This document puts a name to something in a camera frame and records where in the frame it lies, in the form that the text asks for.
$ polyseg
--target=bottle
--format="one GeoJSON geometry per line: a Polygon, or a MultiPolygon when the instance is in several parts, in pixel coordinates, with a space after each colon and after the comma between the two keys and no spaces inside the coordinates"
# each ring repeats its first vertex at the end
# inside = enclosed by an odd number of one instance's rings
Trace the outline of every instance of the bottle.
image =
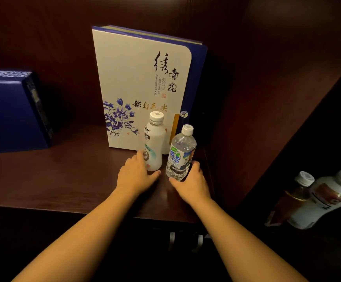
{"type": "Polygon", "coordinates": [[[295,210],[309,200],[309,186],[313,182],[314,177],[312,175],[308,172],[300,171],[293,184],[284,190],[284,195],[270,212],[265,226],[280,226],[285,222],[295,210]]]}
{"type": "Polygon", "coordinates": [[[310,188],[310,200],[287,220],[298,229],[312,227],[320,217],[341,207],[341,170],[334,176],[321,177],[310,188]]]}
{"type": "Polygon", "coordinates": [[[145,126],[145,152],[143,156],[148,171],[158,170],[163,163],[161,149],[166,134],[163,121],[164,114],[162,112],[151,112],[149,122],[145,126]]]}
{"type": "Polygon", "coordinates": [[[165,173],[178,181],[187,175],[194,155],[196,141],[193,137],[193,130],[193,126],[184,125],[181,133],[173,137],[170,145],[165,173]]]}

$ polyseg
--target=floral pattern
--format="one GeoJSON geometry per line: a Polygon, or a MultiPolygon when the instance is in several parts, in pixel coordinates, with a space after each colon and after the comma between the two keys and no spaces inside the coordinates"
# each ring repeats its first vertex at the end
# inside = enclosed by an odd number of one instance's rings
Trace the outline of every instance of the floral pattern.
{"type": "Polygon", "coordinates": [[[119,136],[120,131],[124,128],[131,130],[136,136],[138,136],[139,131],[133,126],[134,121],[132,118],[135,116],[134,111],[131,110],[130,104],[123,104],[121,98],[117,99],[118,105],[108,103],[104,101],[103,107],[106,110],[105,122],[107,126],[107,131],[110,132],[109,136],[119,136]]]}

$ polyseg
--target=person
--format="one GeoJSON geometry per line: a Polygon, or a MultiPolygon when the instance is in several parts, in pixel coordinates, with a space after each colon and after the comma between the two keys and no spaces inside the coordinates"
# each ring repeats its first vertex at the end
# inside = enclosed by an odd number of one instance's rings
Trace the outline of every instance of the person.
{"type": "MultiPolygon", "coordinates": [[[[112,194],[42,251],[13,281],[88,281],[126,212],[160,173],[147,174],[142,151],[127,159],[112,194]]],[[[193,162],[184,182],[169,181],[201,219],[234,282],[307,281],[211,199],[198,162],[193,162]]]]}

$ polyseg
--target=person's right hand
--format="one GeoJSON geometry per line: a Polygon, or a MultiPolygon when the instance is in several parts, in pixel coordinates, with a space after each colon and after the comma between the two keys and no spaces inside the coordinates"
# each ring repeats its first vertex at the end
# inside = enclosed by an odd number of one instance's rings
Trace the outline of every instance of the person's right hand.
{"type": "Polygon", "coordinates": [[[193,207],[195,204],[211,199],[211,196],[199,162],[193,161],[192,163],[192,169],[185,181],[179,182],[174,178],[169,178],[169,181],[181,198],[193,207]]]}

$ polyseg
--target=dark blue box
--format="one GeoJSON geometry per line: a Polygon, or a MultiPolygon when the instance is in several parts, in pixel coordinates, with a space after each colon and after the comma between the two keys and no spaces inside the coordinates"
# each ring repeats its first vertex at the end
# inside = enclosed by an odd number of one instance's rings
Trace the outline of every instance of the dark blue box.
{"type": "Polygon", "coordinates": [[[31,72],[0,70],[0,152],[48,148],[52,129],[31,72]]]}

